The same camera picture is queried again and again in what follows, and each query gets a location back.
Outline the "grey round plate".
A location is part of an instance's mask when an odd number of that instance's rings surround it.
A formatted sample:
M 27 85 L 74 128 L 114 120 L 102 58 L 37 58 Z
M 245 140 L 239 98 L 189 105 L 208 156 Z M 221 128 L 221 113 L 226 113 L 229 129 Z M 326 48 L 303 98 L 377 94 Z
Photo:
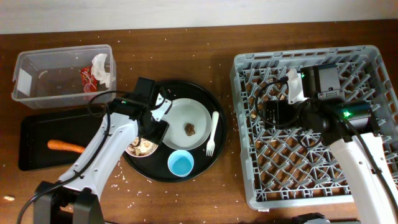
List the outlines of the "grey round plate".
M 210 135 L 210 112 L 196 100 L 189 98 L 173 100 L 170 111 L 162 119 L 169 124 L 163 143 L 172 149 L 186 151 L 195 149 Z M 187 136 L 184 131 L 185 123 L 193 124 L 196 134 Z

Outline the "brown food scrap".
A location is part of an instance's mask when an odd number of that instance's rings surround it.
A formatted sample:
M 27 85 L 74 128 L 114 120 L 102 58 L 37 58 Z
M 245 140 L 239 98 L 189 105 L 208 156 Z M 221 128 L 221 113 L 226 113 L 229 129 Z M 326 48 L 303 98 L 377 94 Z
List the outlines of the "brown food scrap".
M 196 134 L 195 126 L 191 123 L 184 124 L 184 131 L 187 136 L 193 136 L 194 134 Z

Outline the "red snack wrapper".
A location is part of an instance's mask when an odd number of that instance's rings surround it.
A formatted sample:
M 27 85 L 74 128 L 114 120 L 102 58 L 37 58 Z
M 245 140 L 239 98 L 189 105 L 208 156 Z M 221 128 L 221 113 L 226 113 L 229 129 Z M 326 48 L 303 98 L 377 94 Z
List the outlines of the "red snack wrapper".
M 91 67 L 82 68 L 80 76 L 84 93 L 97 92 L 97 79 L 91 74 Z

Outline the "white napkin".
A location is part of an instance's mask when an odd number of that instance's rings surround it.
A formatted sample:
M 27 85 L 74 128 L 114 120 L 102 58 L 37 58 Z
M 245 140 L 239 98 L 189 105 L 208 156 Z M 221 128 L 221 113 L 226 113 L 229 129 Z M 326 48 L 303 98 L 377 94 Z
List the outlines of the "white napkin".
M 94 78 L 99 81 L 99 83 L 105 84 L 106 88 L 110 86 L 110 73 L 105 70 L 105 61 L 107 58 L 107 54 L 98 54 L 96 55 L 92 62 L 91 74 Z

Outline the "orange carrot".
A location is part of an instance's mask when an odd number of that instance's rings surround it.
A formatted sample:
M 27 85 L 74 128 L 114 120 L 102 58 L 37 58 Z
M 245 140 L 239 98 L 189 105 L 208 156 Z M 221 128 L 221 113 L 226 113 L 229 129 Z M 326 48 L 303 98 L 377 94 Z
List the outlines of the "orange carrot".
M 47 147 L 52 150 L 69 151 L 69 152 L 76 152 L 76 153 L 80 153 L 80 154 L 83 153 L 85 150 L 85 148 L 82 146 L 78 146 L 78 145 L 60 141 L 60 140 L 50 140 L 47 143 Z

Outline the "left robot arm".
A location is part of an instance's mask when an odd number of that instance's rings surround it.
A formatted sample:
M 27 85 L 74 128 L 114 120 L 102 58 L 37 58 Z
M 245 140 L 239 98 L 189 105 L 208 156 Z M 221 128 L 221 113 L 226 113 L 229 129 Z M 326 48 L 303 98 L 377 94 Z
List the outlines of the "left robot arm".
M 101 194 L 128 145 L 138 136 L 162 141 L 168 128 L 162 117 L 172 105 L 164 87 L 139 78 L 133 91 L 115 93 L 79 158 L 55 183 L 41 182 L 26 203 L 34 206 L 34 223 L 105 223 Z

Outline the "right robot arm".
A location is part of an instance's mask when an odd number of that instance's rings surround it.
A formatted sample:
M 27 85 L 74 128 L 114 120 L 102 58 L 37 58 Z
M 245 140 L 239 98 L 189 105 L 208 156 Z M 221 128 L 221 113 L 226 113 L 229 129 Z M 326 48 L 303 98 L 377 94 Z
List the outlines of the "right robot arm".
M 376 116 L 364 100 L 346 101 L 335 64 L 291 69 L 278 79 L 288 97 L 256 114 L 266 126 L 321 134 L 343 170 L 362 223 L 397 223 L 397 188 L 383 152 Z

